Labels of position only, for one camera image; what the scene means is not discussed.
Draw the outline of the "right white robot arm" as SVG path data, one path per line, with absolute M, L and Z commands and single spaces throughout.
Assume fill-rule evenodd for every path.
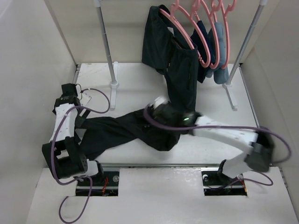
M 191 134 L 233 146 L 240 154 L 224 159 L 216 172 L 217 181 L 229 186 L 248 171 L 269 172 L 274 142 L 268 130 L 251 126 L 228 126 L 198 112 L 181 112 L 170 102 L 154 103 L 148 109 L 152 124 L 160 129 Z

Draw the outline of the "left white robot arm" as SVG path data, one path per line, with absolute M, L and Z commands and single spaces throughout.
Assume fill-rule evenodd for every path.
M 76 128 L 80 128 L 90 112 L 81 104 L 75 84 L 63 84 L 62 95 L 56 99 L 53 113 L 56 115 L 55 127 L 49 140 L 42 146 L 42 153 L 56 181 L 73 177 L 85 179 L 94 185 L 105 180 L 102 165 L 87 159 L 79 148 L 80 138 Z

